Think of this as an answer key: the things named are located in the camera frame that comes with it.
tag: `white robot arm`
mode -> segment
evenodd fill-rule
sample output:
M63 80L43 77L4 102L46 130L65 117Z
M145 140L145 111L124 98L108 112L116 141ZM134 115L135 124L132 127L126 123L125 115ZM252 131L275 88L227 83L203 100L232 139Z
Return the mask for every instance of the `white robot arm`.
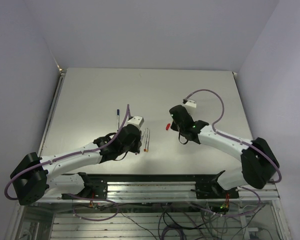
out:
M98 137L93 142L77 148L52 156L38 157L35 152L26 155L20 164L10 175L4 193L8 199L18 200L21 205L29 205L43 196L60 194L74 194L80 197L90 197L93 193L103 195L100 185L90 181L89 176L83 172L77 174L66 174L78 168L117 160L118 156L124 157L128 152L138 154L141 147L141 126L144 118L141 116L130 116L127 125L122 126L118 132L109 133ZM17 198L8 195L8 187L13 184Z
M267 142L260 137L256 140L243 139L219 131L207 122L194 121L190 113L196 106L195 101L188 99L183 105L174 106L169 111L173 119L171 129L179 133L179 139L180 136L186 139L183 144L192 141L208 145L241 161L241 167L225 169L217 174L211 182L212 190L221 194L248 184L262 189L279 168L279 163Z

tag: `white wall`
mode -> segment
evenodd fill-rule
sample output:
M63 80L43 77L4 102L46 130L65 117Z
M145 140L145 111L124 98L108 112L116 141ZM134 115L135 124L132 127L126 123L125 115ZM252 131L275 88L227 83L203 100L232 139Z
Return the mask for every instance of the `white wall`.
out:
M22 158L39 148L58 75L25 3L0 0L0 240L15 205L4 187Z
M253 136L266 138L281 164L278 189L300 240L300 0L280 0L237 84Z
M61 68L237 72L278 0L25 0Z

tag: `black bracket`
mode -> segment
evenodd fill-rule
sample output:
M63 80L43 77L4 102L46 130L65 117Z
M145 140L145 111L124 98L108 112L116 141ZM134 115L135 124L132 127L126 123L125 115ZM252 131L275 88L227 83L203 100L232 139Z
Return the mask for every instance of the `black bracket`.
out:
M191 189L191 191L195 192L197 199L226 199L226 194L229 194L230 199L239 198L238 189L236 187L217 194L212 190L211 182L196 182L195 189Z
M108 194L108 184L100 178L93 178L93 180L85 173L78 172L79 176L84 181L84 189L77 194L78 197L86 199L106 199ZM73 197L62 194L62 199L69 200Z

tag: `white table surface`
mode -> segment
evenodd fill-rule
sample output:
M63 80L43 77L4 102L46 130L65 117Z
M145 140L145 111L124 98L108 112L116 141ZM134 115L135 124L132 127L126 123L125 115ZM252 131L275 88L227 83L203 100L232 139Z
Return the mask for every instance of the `white table surface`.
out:
M141 128L150 128L149 152L128 153L123 161L86 166L72 173L88 174L216 174L241 163L215 148L189 142L166 131L169 109L189 93L210 89L223 99L225 113L216 125L222 131L251 138L246 115L231 71L69 68L58 98L41 155L54 155L82 147L117 130L117 109L124 118L144 117ZM221 114L221 103L209 92L191 97L197 102L193 119L212 123Z

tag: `cable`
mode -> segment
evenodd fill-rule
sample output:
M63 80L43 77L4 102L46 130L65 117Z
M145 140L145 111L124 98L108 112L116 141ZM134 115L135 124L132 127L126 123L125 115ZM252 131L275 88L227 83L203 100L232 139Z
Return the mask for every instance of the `cable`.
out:
M244 229L243 237L245 237L246 229L247 229L248 225L251 223L251 221L254 219L254 217L257 215L257 213L260 212L261 209L263 209L265 206L266 206L266 205L261 206L261 207L258 209L258 211L256 211L256 212L254 213L254 215L251 217L250 221L249 221L244 227L240 228L240 229L235 233L235 235L232 236L232 238L231 238L230 240L232 240L232 239L233 239L233 238L234 238L234 237L235 237L242 229Z
M214 238L215 236L213 235L212 231L208 227L205 216L204 216L206 212L203 212L202 210L200 210L200 213L201 213L201 218L202 218L203 224L205 225L205 227L206 227L207 231L209 232L210 236L212 238Z
M180 141L180 136L181 136L181 133L180 133L180 131L179 131L179 136L178 136L179 143L181 143L182 145L186 145L186 144L189 142L189 140L187 140L187 141L185 141L185 142L181 142L181 141Z
M271 235L271 233L270 233L270 231L268 229L265 229L265 228L260 228L260 229L261 229L261 231L263 231L263 230L267 231L269 233L269 235L270 235L271 240L274 240L273 237L272 237L272 235Z
M163 209L162 208L162 210L163 210L163 216L162 216L162 218L163 218L163 222L165 223L165 225L166 226L170 226L171 228L175 228L175 229L183 229L183 230L196 230L196 229L205 229L204 227L201 227L201 226L203 226L203 225L205 225L205 223L202 223L202 224L200 224L200 225L196 225L195 227L187 227L187 226L181 226L180 224L178 224L173 218L172 218L172 216L170 216L170 214L167 212L167 210L168 210L168 208L166 208L166 209ZM165 214L167 214L168 216L169 216L169 218L172 220L172 222L174 223L174 226L171 226L171 225L169 225L167 222L166 222L166 220L165 220Z
M121 159L115 159L114 161L121 161L121 160L123 160L123 159L125 159L125 157L127 156L127 151L125 152L125 154L124 154L124 156L123 156L123 158L121 158Z
M237 139L237 138L235 138L235 137L232 137L232 136L229 136L229 135L226 135L226 134L224 134L224 133L221 133L221 132L217 131L217 129L215 128L215 124L218 123L218 122L223 118L223 116L224 116L224 114L225 114L225 104L224 104L224 101L222 100L222 98L220 97L219 94L217 94L216 92L214 92L214 91L212 91L212 90L209 90L209 89L199 89L199 90L196 90L196 91L190 93L185 99L183 99L183 101L187 101L188 98L190 98L193 94L195 94L195 93L197 93L197 92L203 92L203 91L205 91L205 92L210 92L210 93L216 95L217 98L220 100L221 105L222 105L222 112L221 112L220 117L219 117L217 120L215 120L215 121L212 123L212 125L211 125L213 131L214 131L216 134L218 134L218 135L220 135L220 136L222 136L222 137L224 137L224 138L233 140L233 141L235 141L235 142L237 142L237 143L240 143L240 144L244 144L244 145L246 145L246 146L252 148L253 150L255 150L255 151L256 151L257 153L259 153L260 155L262 155L266 160L268 160L268 162L274 167L275 171L278 173L278 177L279 177L278 180L271 181L271 183L273 183L273 184L279 183L279 182L282 180L282 174L281 174L279 168L277 167L277 165L272 161L272 159L271 159L270 157L268 157L268 156L267 156L266 154L264 154L261 150L259 150L258 148L256 148L255 146L251 145L251 144L248 143L248 142L241 141L240 139Z
M147 230L149 233L151 233L151 235L154 237L155 240L157 240L156 236L147 228L143 227L143 226L140 226L136 221L134 221L132 218L130 218L129 216L126 216L123 214L123 212L121 211L120 212L122 214L122 216L124 216L125 218L127 219L130 219L132 222L134 222L137 226L139 226L140 228L144 229L144 230Z
M79 200L97 201L97 202L108 202L108 203L112 203L116 207L116 212L112 216L109 216L109 217L106 217L106 218L103 218L103 219L92 219L92 218L87 218L87 217L79 216L76 213L76 208L73 207L73 209L72 209L73 216L76 216L77 218L80 218L80 219L83 219L83 220L92 221L92 222L102 222L102 221L106 221L106 220L114 218L115 216L117 216L117 214L120 211L118 203L116 203L114 201L111 201L111 200L108 200L108 199L84 198L84 197L76 196L76 195L70 194L70 193L67 193L67 195L69 195L70 197L72 197L74 199L79 199Z
M178 223L176 223L174 220L173 220L173 218L169 215L169 217L171 218L171 220L174 222L174 225L173 224L171 224L171 225L168 225L165 221L164 221L164 223L166 224L166 227L163 229L163 231L162 231L162 233L160 234L160 223L161 223L161 219L164 217L164 215L165 215L165 213L167 212L167 210L168 210L168 208L166 208L163 212L162 212L162 214L161 214L161 216L160 216L160 218L159 218L159 222L158 222L158 236L159 236L159 239L160 240L164 240L164 237L165 237L165 234L168 232L168 231L170 231L170 230L175 230L175 231L177 231L178 233L179 233L179 236L180 236L180 239L181 240L186 240L187 238L185 238L186 236L184 235L184 233L183 233L183 231L182 230L186 230L186 229L188 229L188 227L182 227L182 226L180 226ZM196 225L196 223L193 221L193 219L187 214L187 213L185 213L184 211L182 211L182 210L180 210L180 209L177 209L177 210L179 210L180 212L182 212L191 222L192 222L192 224L194 225L194 227L193 228L189 228L188 230L195 230L195 229L197 229L202 235L203 235L203 237L205 238L205 236L204 236L204 234L203 234L203 232L201 231L201 229L199 228L199 226L202 226L202 224L201 225Z
M116 132L116 134L113 136L113 138L110 141L108 141L105 145L102 145L102 146L97 147L95 149L88 149L88 150L84 150L84 151L76 151L76 152L72 152L72 153L69 153L69 154L66 154L66 155L63 155L63 156L59 156L59 157L53 159L52 162L56 162L56 161L59 161L61 159L65 159L65 158L68 158L68 157L71 157L71 156L74 156L74 155L78 155L78 154L93 153L93 152L99 151L103 148L106 148L118 137L119 133L121 132L122 128L124 127L124 125L126 123L126 120L127 120L128 116L129 116L129 118L131 117L129 104L126 105L125 116L124 116L124 119L122 121L122 124L121 124L119 130Z
M19 178L21 175L33 170L33 169L36 169L36 168L39 168L39 167L42 167L44 165L48 165L52 162L56 162L56 161L59 161L61 159L65 159L65 158L68 158L68 157L71 157L71 156L74 156L74 155L78 155L78 154L84 154L84 153L92 153L92 152L96 152L96 151L99 151L107 146L109 146L116 138L117 136L119 135L119 133L121 132L122 128L124 127L125 123L126 123L126 120L127 118L131 118L131 114L130 114L130 106L129 104L126 105L126 112L125 112L125 116L124 116L124 119L122 121L122 124L118 130L118 132L114 135L114 137L108 142L106 143L105 145L101 146L101 147L98 147L98 148L95 148L95 149L90 149L90 150L84 150L84 151L76 151L76 152L72 152L72 153L69 153L69 154L66 154L66 155L63 155L63 156L59 156L55 159L53 159L52 161L48 160L48 161L45 161L45 162L41 162L41 163L38 163L34 166L31 166L21 172L19 172L18 174L16 174L13 178L10 179L10 181L7 183L7 185L5 186L4 188L4 196L9 199L9 200L18 200L17 197L11 197L9 196L8 194L8 189L10 187L10 185L17 179Z
M161 239L164 240L167 232L174 230L179 234L180 240L187 240L187 237L184 233L184 231L181 228L175 228L173 225L166 226L161 233Z
M208 212L208 213L211 213L215 216L219 216L219 217L224 217L224 218L235 218L235 217L241 217L241 216L245 216L245 215L248 215L248 214L251 214L251 213L254 213L261 205L261 198L260 196L257 194L257 192L255 190L252 190L252 189L249 189L249 188L246 188L244 186L240 186L240 188L244 189L244 190L248 190L252 193L254 193L256 195L256 197L258 198L258 202L257 202L257 205L256 205L256 208L254 208L253 210L249 210L249 211L246 211L246 212L243 212L243 213L239 213L239 214L219 214L217 212L213 212L211 211L210 209L206 209L206 208L203 208L199 205L196 205L194 203L191 203L191 202L188 202L191 206L197 208L197 209L201 209L205 212Z

